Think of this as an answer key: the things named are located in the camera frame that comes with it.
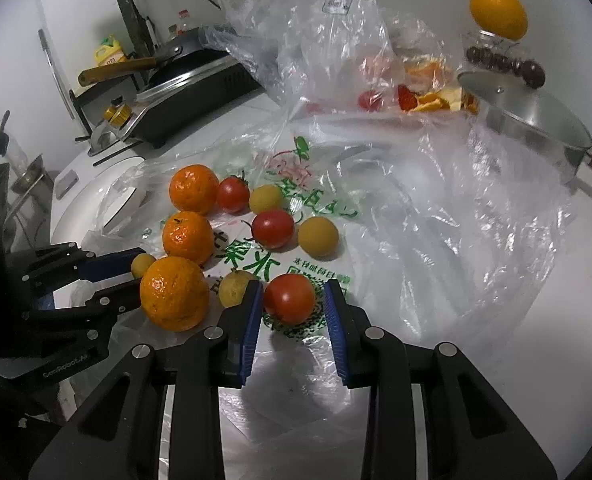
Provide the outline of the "yellow longan fruit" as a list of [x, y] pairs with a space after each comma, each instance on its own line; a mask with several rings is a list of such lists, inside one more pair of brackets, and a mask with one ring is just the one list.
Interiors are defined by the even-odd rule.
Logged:
[[274, 184], [261, 185], [255, 188], [249, 196], [249, 208], [254, 214], [282, 208], [283, 194]]
[[327, 218], [307, 219], [297, 233], [298, 245], [313, 258], [325, 258], [336, 251], [339, 232], [336, 225]]
[[243, 270], [234, 270], [222, 279], [219, 285], [218, 297], [225, 308], [238, 306], [244, 298], [250, 281], [257, 281], [254, 274]]
[[144, 252], [143, 254], [139, 254], [132, 260], [130, 271], [132, 276], [138, 280], [139, 278], [143, 278], [146, 271], [150, 268], [150, 266], [156, 261], [156, 258], [150, 254]]

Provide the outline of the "large orange mandarin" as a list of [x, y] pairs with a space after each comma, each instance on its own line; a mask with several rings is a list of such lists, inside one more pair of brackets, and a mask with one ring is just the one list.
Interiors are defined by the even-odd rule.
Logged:
[[164, 257], [154, 261], [140, 283], [141, 307], [156, 326], [186, 332], [199, 326], [209, 310], [209, 286], [193, 261]]

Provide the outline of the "red cherry tomato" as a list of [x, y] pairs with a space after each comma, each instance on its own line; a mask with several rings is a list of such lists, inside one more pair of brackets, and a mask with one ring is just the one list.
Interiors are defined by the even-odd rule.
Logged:
[[248, 206], [249, 188], [244, 178], [230, 176], [223, 179], [217, 190], [217, 204], [229, 214], [237, 214]]
[[285, 325], [305, 322], [315, 305], [313, 284], [300, 274], [279, 275], [264, 290], [264, 310]]
[[293, 217], [282, 209], [263, 211], [249, 225], [250, 235], [246, 242], [256, 242], [267, 249], [279, 249], [288, 244], [294, 235]]

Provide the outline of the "white ceramic plate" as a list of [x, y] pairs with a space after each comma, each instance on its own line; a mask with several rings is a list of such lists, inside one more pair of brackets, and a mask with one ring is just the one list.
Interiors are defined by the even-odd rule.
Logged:
[[123, 157], [102, 168], [92, 167], [90, 160], [76, 159], [69, 170], [78, 174], [79, 182], [61, 200], [52, 200], [51, 244], [75, 242], [81, 246], [87, 232], [105, 234], [132, 214], [143, 202], [145, 192], [133, 186], [120, 192], [110, 189], [141, 162], [139, 156]]

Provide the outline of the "grey smartphone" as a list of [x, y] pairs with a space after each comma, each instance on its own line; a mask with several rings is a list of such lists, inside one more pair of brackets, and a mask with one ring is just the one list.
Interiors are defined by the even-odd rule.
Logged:
[[63, 172], [54, 182], [54, 197], [61, 200], [78, 182], [79, 177], [74, 170]]

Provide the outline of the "steel bowl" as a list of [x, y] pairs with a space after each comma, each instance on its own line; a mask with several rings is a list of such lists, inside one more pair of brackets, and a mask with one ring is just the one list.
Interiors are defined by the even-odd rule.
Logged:
[[11, 190], [16, 194], [24, 194], [33, 188], [45, 175], [43, 158], [41, 155], [38, 155], [25, 170], [20, 172], [19, 176], [11, 185]]

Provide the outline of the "black chopstick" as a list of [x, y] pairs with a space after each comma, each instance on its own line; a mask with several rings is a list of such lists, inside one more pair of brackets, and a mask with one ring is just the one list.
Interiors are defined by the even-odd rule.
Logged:
[[117, 150], [116, 152], [113, 152], [112, 154], [109, 154], [109, 155], [107, 155], [107, 156], [105, 156], [105, 157], [103, 157], [103, 158], [101, 158], [101, 159], [97, 160], [96, 162], [94, 162], [94, 163], [92, 164], [92, 167], [98, 167], [98, 166], [101, 166], [101, 165], [105, 164], [106, 162], [108, 162], [109, 160], [111, 160], [111, 159], [113, 159], [113, 158], [115, 158], [115, 157], [117, 157], [117, 156], [119, 156], [119, 155], [121, 155], [121, 154], [124, 154], [125, 152], [130, 152], [130, 153], [131, 153], [131, 152], [133, 152], [133, 151], [134, 151], [134, 149], [135, 149], [137, 146], [141, 145], [142, 143], [143, 143], [143, 141], [136, 140], [136, 141], [134, 141], [133, 143], [131, 143], [131, 144], [129, 144], [129, 145], [126, 145], [126, 146], [124, 146], [123, 148], [120, 148], [120, 149], [119, 149], [119, 150]]

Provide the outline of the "printed white plastic bag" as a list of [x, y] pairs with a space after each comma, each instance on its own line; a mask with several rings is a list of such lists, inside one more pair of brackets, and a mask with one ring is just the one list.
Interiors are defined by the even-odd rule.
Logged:
[[[145, 192], [141, 205], [82, 246], [100, 255], [139, 247], [161, 256], [174, 208], [172, 175], [202, 164], [256, 188], [276, 185], [298, 229], [322, 217], [336, 251], [313, 258], [297, 242], [246, 242], [250, 214], [216, 209], [212, 289], [243, 270], [264, 283], [294, 273], [316, 292], [336, 280], [371, 322], [409, 344], [450, 340], [479, 361], [510, 338], [548, 277], [569, 197], [554, 170], [523, 145], [463, 113], [273, 115], [200, 148], [184, 141], [148, 158], [110, 189]], [[240, 479], [354, 479], [366, 394], [340, 382], [320, 304], [298, 325], [271, 315], [253, 375], [220, 394], [226, 470]]]

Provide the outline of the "silver induction cooker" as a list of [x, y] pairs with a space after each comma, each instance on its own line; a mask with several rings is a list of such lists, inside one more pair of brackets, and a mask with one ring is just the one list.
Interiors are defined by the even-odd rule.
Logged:
[[231, 55], [198, 49], [155, 70], [132, 100], [113, 99], [90, 135], [88, 154], [130, 139], [159, 148], [182, 127], [259, 88]]

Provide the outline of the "black metal rack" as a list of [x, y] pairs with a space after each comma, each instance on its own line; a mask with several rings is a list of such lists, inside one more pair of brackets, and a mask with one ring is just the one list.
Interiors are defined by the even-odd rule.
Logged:
[[90, 138], [94, 128], [103, 120], [106, 108], [113, 101], [121, 98], [124, 102], [132, 102], [136, 95], [145, 88], [147, 78], [142, 75], [129, 75], [108, 81], [92, 84], [77, 91], [69, 91], [69, 99], [76, 113], [78, 124], [82, 128], [77, 142]]

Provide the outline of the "yellow detergent bottle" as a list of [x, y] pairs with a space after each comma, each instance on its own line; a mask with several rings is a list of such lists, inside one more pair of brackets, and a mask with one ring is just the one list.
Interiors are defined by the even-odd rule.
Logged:
[[127, 55], [119, 40], [110, 35], [101, 41], [101, 44], [94, 51], [94, 60], [97, 66], [106, 66], [115, 63], [125, 62]]

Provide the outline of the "oil bottle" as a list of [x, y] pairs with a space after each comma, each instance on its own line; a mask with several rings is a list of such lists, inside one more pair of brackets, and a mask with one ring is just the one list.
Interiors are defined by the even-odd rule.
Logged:
[[174, 38], [177, 37], [177, 25], [176, 24], [172, 24], [168, 27], [168, 38], [167, 41], [170, 42], [172, 40], [174, 40]]

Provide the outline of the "orange peel pieces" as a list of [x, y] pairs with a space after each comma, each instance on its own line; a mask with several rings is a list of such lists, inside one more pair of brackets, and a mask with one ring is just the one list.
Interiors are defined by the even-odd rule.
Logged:
[[397, 87], [400, 110], [405, 113], [479, 112], [478, 102], [454, 82], [444, 61], [404, 62], [403, 83]]

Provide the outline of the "red cap sauce bottle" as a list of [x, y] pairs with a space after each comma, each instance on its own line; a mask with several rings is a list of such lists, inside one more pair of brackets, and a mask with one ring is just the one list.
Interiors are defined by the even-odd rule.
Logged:
[[179, 21], [177, 24], [177, 34], [185, 34], [192, 28], [189, 11], [184, 9], [179, 12]]

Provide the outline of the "steel pot with lid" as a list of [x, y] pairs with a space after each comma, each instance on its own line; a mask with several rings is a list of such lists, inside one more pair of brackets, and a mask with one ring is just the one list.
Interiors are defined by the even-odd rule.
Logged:
[[488, 128], [525, 144], [550, 162], [564, 183], [576, 177], [582, 164], [592, 170], [589, 130], [550, 93], [488, 72], [460, 73], [458, 83], [477, 102], [478, 117]]

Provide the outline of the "clear plastic bag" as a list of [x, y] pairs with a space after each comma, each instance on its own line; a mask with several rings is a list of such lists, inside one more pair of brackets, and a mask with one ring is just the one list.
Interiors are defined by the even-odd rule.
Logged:
[[413, 14], [377, 0], [218, 0], [226, 21], [202, 27], [203, 46], [240, 62], [281, 106], [310, 113], [400, 110], [404, 62], [458, 66]]

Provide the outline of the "orange on glass jar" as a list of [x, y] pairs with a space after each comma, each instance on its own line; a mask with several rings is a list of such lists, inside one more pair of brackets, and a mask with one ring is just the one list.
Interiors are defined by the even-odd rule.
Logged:
[[528, 31], [528, 17], [520, 0], [470, 0], [475, 23], [486, 32], [518, 41]]

